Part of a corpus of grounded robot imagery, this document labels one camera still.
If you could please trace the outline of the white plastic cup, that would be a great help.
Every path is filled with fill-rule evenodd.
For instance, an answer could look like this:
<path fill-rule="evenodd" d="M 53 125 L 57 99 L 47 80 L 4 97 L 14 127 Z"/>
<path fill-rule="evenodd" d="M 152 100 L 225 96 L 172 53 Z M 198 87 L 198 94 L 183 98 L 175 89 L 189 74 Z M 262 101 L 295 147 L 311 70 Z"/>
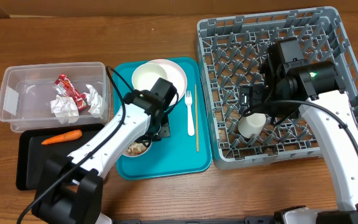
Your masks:
<path fill-rule="evenodd" d="M 250 116 L 242 117 L 237 124 L 237 128 L 243 137 L 251 138 L 258 136 L 262 132 L 266 120 L 266 115 L 254 113 Z"/>

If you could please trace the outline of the bowl with nuts and crumbs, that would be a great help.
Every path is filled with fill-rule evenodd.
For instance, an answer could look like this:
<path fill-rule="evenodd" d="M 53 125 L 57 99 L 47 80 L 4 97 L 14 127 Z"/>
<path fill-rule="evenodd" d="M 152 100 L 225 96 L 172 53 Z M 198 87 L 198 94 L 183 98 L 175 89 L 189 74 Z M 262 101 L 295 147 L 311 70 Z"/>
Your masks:
<path fill-rule="evenodd" d="M 139 157 L 151 148 L 152 143 L 133 142 L 123 153 L 126 157 Z"/>

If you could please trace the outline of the white napkin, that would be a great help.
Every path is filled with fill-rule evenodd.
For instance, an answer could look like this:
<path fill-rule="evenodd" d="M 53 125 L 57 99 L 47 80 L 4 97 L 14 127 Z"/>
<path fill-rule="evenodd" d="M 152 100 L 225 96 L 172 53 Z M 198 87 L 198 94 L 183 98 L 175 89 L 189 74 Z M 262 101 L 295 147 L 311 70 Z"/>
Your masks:
<path fill-rule="evenodd" d="M 90 84 L 86 84 L 88 93 L 85 93 L 86 102 L 89 105 L 88 113 L 95 118 L 102 118 L 104 111 L 103 97 L 97 92 L 97 90 Z"/>
<path fill-rule="evenodd" d="M 56 99 L 50 102 L 51 112 L 61 124 L 75 123 L 79 119 L 79 111 L 71 97 L 56 95 Z"/>

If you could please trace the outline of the orange carrot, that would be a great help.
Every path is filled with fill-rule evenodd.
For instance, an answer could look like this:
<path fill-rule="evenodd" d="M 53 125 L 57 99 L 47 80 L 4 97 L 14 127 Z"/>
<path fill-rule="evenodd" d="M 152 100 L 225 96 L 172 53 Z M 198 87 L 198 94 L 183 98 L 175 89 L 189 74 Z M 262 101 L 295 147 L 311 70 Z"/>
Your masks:
<path fill-rule="evenodd" d="M 55 144 L 60 142 L 74 141 L 81 138 L 83 135 L 82 131 L 77 129 L 64 134 L 60 134 L 51 138 L 48 138 L 42 142 L 42 145 Z"/>

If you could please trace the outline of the red snack wrapper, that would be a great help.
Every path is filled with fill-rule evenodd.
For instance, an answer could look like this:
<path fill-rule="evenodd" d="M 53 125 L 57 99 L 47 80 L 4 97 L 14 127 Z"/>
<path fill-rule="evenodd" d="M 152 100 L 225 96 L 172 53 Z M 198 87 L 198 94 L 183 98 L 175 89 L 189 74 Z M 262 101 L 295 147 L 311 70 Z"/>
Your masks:
<path fill-rule="evenodd" d="M 88 104 L 84 93 L 80 93 L 71 83 L 70 79 L 61 73 L 57 80 L 54 82 L 55 89 L 60 96 L 70 97 L 76 104 L 78 111 L 84 110 Z"/>

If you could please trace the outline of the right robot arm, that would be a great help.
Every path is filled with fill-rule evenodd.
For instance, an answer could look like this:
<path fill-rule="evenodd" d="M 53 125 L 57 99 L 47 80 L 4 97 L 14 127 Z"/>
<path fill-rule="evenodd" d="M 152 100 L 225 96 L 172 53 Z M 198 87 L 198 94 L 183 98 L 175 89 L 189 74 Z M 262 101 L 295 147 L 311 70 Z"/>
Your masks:
<path fill-rule="evenodd" d="M 346 86 L 331 61 L 309 63 L 297 38 L 279 40 L 267 49 L 259 68 L 265 82 L 240 91 L 241 116 L 267 114 L 308 123 L 328 166 L 337 209 L 296 206 L 276 211 L 271 223 L 358 223 L 358 129 Z"/>

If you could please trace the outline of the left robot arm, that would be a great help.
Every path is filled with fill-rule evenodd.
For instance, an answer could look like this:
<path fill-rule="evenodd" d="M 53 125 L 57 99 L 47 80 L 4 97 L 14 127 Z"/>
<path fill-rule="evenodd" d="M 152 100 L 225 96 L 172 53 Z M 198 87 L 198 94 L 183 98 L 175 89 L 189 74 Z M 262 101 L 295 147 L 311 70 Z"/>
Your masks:
<path fill-rule="evenodd" d="M 104 179 L 133 142 L 158 134 L 176 95 L 177 89 L 163 78 L 150 90 L 133 90 L 90 141 L 67 156 L 47 159 L 32 214 L 47 223 L 112 223 L 101 212 Z"/>

